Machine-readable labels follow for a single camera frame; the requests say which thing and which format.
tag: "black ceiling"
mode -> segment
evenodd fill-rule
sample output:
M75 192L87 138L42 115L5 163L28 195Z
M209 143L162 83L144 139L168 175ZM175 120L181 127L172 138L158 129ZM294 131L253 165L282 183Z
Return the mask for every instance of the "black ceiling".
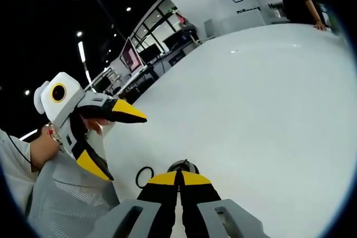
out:
M117 30L129 36L155 1L100 0L101 6L98 0L9 0L10 20L4 26L9 30L3 33L7 53L0 68L0 128L22 136L46 123L33 106L37 87L60 71L86 86L78 42L83 41L89 74L96 77L105 61L116 59L122 49L124 40ZM80 38L78 31L83 32Z

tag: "computer monitor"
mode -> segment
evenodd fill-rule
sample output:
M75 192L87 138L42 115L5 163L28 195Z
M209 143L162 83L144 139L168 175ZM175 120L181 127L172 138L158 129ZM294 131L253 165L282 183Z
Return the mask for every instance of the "computer monitor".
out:
M98 93L103 93L104 90L106 90L112 82L110 82L109 78L104 76L97 84L94 85L94 89Z
M128 38L125 43L121 56L120 59L124 59L124 63L130 72L134 72L136 69L143 66L140 56L134 48L130 38Z
M153 44L146 49L144 49L142 52L139 52L139 55L141 59L148 64L150 61L154 60L156 57L158 57L161 54L160 49L157 47L156 44Z
M184 32L183 30L179 30L176 33L172 34L168 38L166 38L163 42L168 47L169 50L174 50L177 47L183 46L188 43L190 40L190 35Z

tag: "robot camera eye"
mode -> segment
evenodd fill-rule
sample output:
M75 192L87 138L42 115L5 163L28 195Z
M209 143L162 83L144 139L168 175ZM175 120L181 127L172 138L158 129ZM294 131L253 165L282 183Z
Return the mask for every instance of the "robot camera eye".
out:
M55 102L59 103L63 101L66 96L66 88L62 84L57 84L52 89L52 98Z

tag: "desk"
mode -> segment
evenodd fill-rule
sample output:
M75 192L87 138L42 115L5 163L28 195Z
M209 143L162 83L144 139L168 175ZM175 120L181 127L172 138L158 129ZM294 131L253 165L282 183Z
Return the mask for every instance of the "desk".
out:
M142 75L147 69L147 65L143 66L143 68L138 71L137 73L135 73L134 75L132 75L132 77L130 77L130 79L122 86L122 88L115 93L115 95L119 95L121 93L124 92L125 89L127 89L127 87L130 86L131 83L133 83L135 80L137 80L139 78L140 75Z
M148 123L117 123L104 140L121 200L138 196L140 168L186 158L273 238L319 237L347 198L357 77L331 32L270 25L210 40L135 106Z

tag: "robotic claw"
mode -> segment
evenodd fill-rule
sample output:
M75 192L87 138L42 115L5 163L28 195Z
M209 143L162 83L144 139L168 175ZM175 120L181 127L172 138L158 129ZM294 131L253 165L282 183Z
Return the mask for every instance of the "robotic claw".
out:
M92 174L112 181L105 160L100 158L85 139L87 129L84 119L101 118L111 122L145 123L146 116L124 100L85 92L79 83L65 72L60 72L52 81L46 81L35 92L35 107L46 114L59 142L77 161L77 164Z
M83 118L113 122L144 123L146 116L124 100L85 92L79 83L61 72L35 92L35 107L46 113L58 140L78 165L92 174L113 180L105 160L85 139ZM198 168L175 168L152 177L136 200L125 200L99 218L86 238L169 238L175 224L175 207L180 189L182 223L188 238L268 238L262 223L232 200L222 200Z

